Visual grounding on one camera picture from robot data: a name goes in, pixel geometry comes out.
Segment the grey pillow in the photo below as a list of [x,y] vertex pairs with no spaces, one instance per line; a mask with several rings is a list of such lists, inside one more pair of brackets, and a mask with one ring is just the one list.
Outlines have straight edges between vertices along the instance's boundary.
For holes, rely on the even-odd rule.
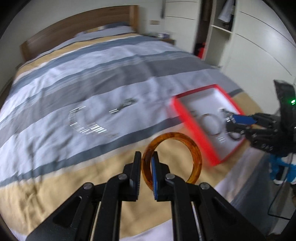
[[75,37],[108,37],[128,33],[135,33],[135,30],[126,22],[117,22],[84,30],[77,33]]

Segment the thin gold bangle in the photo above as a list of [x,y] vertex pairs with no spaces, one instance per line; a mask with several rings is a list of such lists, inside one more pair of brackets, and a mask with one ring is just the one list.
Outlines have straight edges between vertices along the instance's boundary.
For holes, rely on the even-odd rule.
[[222,132],[222,122],[217,115],[206,113],[200,117],[200,126],[209,136],[217,136]]

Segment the dark brown bangle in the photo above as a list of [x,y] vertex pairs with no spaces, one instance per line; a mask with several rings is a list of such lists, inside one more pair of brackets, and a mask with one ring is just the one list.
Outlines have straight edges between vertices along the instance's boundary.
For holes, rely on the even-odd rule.
[[227,135],[229,136],[230,139],[233,141],[239,141],[242,139],[241,133],[235,133],[235,132],[228,132]]

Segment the amber resin bangle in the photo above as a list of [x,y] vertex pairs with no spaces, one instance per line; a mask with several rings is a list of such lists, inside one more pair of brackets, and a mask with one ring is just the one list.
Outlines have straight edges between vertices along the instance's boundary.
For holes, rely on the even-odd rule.
[[151,171],[152,156],[156,148],[165,140],[172,139],[181,142],[191,153],[193,168],[187,183],[196,184],[202,171],[202,155],[197,144],[187,135],[179,132],[163,133],[154,138],[144,151],[141,163],[143,179],[150,190],[153,190],[153,180]]

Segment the striped duvet cover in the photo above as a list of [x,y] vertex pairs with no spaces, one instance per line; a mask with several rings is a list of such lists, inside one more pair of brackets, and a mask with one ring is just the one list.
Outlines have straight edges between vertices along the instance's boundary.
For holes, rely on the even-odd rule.
[[[187,133],[173,96],[222,87],[260,111],[236,83],[194,55],[129,33],[73,43],[25,63],[1,109],[1,217],[25,240],[86,182],[119,174],[150,141]],[[115,114],[124,100],[137,102]]]

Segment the silver wrist watch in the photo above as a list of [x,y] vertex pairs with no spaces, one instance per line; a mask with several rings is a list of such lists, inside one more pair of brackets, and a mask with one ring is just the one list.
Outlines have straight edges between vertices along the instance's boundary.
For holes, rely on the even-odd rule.
[[137,102],[137,100],[134,98],[126,99],[117,108],[110,110],[109,113],[115,114],[115,113],[119,112],[120,110],[122,110],[123,108],[131,106],[131,105],[135,104],[136,102]]

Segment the red jewelry box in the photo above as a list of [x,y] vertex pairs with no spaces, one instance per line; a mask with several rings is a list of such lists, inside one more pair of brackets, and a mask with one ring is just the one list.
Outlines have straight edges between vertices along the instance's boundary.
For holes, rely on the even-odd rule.
[[226,161],[244,142],[226,130],[226,111],[243,114],[219,85],[213,84],[174,96],[171,105],[211,166]]

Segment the hanging striped shirt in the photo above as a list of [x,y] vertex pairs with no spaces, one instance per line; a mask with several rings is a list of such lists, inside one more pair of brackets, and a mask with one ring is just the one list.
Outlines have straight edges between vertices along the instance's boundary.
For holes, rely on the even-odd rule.
[[218,15],[218,20],[222,21],[222,23],[229,24],[234,16],[235,7],[236,0],[227,0]]

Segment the wooden nightstand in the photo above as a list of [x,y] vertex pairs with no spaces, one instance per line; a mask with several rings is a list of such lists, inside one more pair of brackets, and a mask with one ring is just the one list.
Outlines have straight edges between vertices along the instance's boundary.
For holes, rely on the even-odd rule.
[[158,38],[158,40],[175,45],[175,40],[170,38]]

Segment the red bag in wardrobe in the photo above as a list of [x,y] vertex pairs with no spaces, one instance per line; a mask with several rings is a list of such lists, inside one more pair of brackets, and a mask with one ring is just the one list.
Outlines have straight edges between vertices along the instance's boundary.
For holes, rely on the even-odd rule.
[[205,42],[197,44],[196,56],[198,58],[200,59],[203,58],[204,49],[205,49]]

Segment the wooden headboard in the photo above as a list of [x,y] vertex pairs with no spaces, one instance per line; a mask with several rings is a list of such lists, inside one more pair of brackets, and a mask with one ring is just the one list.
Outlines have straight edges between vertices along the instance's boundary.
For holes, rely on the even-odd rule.
[[138,32],[139,6],[110,6],[93,9],[60,20],[23,42],[20,45],[22,57],[27,62],[73,38],[79,32],[117,22],[128,23],[135,32]]

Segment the white wardrobe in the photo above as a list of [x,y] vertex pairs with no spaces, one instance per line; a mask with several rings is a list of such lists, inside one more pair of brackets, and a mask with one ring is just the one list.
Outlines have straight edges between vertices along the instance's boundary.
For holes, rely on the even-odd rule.
[[202,59],[237,83],[267,113],[278,110],[274,80],[295,83],[295,40],[264,1],[163,1],[164,29],[180,49],[205,44]]

